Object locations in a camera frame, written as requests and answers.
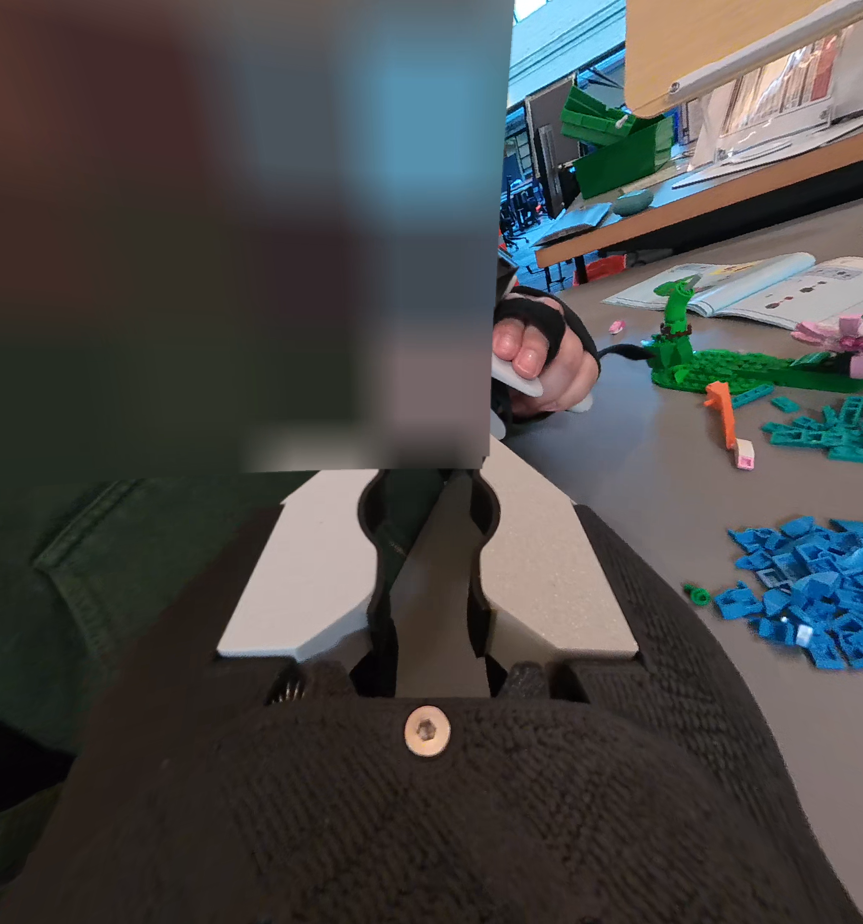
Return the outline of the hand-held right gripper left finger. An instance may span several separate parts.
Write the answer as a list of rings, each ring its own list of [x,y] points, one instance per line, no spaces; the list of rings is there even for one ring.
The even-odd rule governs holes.
[[[358,517],[377,469],[330,469],[283,502],[218,642],[225,659],[359,662],[379,556]]]

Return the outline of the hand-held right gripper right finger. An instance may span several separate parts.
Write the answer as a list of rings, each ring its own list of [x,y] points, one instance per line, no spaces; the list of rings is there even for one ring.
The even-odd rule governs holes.
[[[637,644],[572,499],[496,438],[474,479],[471,602],[496,662],[628,661]]]

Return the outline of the green lego plant model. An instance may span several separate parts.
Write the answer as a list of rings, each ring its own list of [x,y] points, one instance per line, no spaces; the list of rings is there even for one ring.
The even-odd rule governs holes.
[[[662,388],[702,394],[714,382],[726,383],[734,397],[760,385],[854,394],[863,379],[849,375],[846,354],[816,352],[799,359],[724,349],[694,350],[687,305],[698,275],[665,282],[653,292],[665,298],[658,334],[643,343],[652,382]]]

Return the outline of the pile of blue lego pieces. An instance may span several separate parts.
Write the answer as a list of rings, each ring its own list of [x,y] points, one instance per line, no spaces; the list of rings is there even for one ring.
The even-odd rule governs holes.
[[[728,533],[743,552],[735,566],[750,582],[714,597],[719,615],[800,650],[820,670],[863,669],[863,521],[823,526],[803,516]]]

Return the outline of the pile of teal lego pieces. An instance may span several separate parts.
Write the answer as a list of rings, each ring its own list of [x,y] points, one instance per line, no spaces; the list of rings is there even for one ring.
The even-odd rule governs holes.
[[[828,459],[863,464],[863,398],[852,396],[834,408],[825,406],[822,418],[806,415],[784,422],[768,422],[761,431],[771,445],[807,449]]]

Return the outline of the pink lego flower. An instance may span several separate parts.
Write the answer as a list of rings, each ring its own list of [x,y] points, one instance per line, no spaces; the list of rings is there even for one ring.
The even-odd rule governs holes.
[[[843,315],[833,321],[801,321],[792,338],[846,358],[847,376],[863,381],[863,314]]]

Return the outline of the person's left hand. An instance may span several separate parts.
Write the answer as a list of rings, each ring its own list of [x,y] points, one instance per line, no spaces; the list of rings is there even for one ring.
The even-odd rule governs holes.
[[[536,327],[518,319],[505,319],[494,325],[492,347],[497,357],[512,364],[517,375],[541,381],[539,397],[510,391],[515,421],[563,412],[578,405],[599,378],[597,361],[568,326],[564,326],[564,338],[551,362],[547,362],[548,339]]]

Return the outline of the person's green clothing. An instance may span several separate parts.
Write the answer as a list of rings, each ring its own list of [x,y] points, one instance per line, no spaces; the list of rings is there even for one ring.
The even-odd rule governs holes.
[[[214,664],[195,584],[309,475],[0,491],[0,922],[463,922],[402,792],[329,806],[268,724],[281,664]]]

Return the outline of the orange brick separator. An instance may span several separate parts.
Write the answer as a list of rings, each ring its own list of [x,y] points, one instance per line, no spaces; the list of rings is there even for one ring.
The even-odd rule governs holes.
[[[725,447],[728,451],[733,452],[737,446],[737,436],[733,399],[729,384],[714,381],[706,385],[705,392],[704,407],[715,411],[719,415]]]

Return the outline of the green plastic bins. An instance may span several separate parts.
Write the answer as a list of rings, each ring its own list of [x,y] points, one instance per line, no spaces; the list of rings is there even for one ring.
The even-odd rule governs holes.
[[[675,143],[674,118],[641,118],[570,88],[561,111],[565,138],[594,150],[574,162],[584,200],[645,179],[667,167]]]

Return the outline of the wooden side table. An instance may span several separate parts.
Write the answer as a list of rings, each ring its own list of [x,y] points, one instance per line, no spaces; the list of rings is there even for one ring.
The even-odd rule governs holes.
[[[863,126],[826,146],[725,178],[656,187],[650,206],[535,250],[538,268],[611,250],[682,253],[863,199]]]

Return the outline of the open instruction booklet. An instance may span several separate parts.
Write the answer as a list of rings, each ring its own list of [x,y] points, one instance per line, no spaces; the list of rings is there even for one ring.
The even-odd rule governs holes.
[[[683,263],[604,299],[608,305],[663,310],[666,283],[697,275],[688,312],[736,318],[787,331],[802,321],[863,314],[863,258],[818,263],[806,252],[734,264]]]

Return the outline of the white papers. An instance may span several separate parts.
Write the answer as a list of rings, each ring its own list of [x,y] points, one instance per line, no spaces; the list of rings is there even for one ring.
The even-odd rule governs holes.
[[[774,140],[744,150],[735,150],[716,158],[710,164],[688,171],[672,184],[674,190],[685,189],[700,183],[738,175],[797,156],[798,146],[792,140]]]

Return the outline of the light wooden board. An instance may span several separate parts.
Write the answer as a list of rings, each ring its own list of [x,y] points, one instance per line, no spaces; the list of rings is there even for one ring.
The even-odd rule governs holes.
[[[624,101],[652,117],[863,19],[863,1],[627,1]]]

